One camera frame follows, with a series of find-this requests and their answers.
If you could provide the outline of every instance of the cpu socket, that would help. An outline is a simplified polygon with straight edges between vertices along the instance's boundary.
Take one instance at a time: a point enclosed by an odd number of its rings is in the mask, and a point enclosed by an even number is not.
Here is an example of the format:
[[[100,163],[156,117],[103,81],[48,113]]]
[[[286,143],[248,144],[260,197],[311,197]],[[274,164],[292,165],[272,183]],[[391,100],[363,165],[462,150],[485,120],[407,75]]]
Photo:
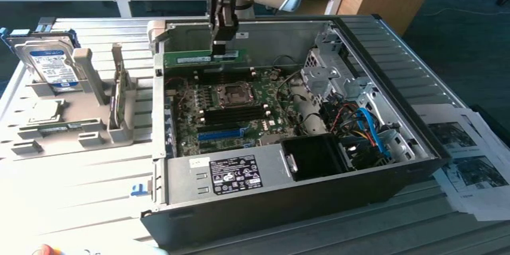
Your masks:
[[[216,92],[222,107],[246,106],[254,103],[252,86],[247,82],[219,85]]]

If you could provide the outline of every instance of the blue connector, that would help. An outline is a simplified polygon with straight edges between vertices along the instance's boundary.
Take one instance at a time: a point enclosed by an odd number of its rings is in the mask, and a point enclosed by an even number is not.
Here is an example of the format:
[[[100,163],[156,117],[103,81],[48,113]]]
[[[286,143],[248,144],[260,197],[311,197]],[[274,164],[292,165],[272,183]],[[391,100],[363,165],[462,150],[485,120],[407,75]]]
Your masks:
[[[220,140],[220,139],[230,139],[230,138],[238,138],[244,137],[244,131],[248,128],[239,128],[235,130],[226,130],[226,131],[211,131],[210,133],[199,133],[199,140]]]
[[[376,147],[379,148],[379,152],[384,155],[386,158],[388,158],[391,155],[390,155],[390,152],[386,150],[384,144],[380,141],[379,136],[376,134],[372,116],[371,116],[370,112],[367,111],[367,109],[363,107],[358,108],[358,116],[362,116],[362,115],[367,118],[370,133],[371,133],[374,141],[376,143]],[[358,122],[358,124],[359,124],[359,128],[363,130],[364,127],[363,127],[360,121]]]

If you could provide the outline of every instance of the motherboard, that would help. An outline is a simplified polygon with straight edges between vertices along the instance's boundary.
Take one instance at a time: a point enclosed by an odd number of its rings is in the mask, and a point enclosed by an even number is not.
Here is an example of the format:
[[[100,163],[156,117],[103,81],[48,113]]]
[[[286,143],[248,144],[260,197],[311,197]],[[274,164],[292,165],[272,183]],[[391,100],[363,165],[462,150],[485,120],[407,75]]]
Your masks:
[[[295,136],[291,99],[287,89],[279,90],[286,76],[271,68],[168,77],[178,156],[270,145]]]

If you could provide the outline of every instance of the red object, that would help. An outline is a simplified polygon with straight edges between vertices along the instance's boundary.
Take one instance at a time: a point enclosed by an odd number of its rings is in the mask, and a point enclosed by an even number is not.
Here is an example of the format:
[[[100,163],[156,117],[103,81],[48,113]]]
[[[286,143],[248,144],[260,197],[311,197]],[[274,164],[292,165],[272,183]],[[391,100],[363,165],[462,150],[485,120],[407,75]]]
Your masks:
[[[32,255],[56,255],[53,248],[51,248],[47,244],[43,244],[37,250],[32,253]]]

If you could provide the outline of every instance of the floor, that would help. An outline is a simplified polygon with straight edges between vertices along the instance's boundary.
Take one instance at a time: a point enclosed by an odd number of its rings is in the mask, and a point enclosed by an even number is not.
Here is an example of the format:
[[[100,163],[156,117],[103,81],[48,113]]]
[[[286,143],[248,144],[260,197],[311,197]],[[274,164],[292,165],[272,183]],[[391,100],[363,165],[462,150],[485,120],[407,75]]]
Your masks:
[[[481,15],[445,8],[481,13]],[[457,95],[510,130],[510,2],[426,0],[403,37]]]
[[[405,41],[425,62],[470,104],[479,104],[510,129],[510,15],[481,15],[445,8],[482,13],[510,13],[510,3],[498,7],[495,0],[426,0],[405,34]],[[203,15],[203,2],[154,2],[147,12],[143,2],[132,3],[135,16]],[[113,2],[0,2],[0,27],[35,28],[43,16],[119,17]],[[0,92],[15,70],[17,58],[0,45]]]

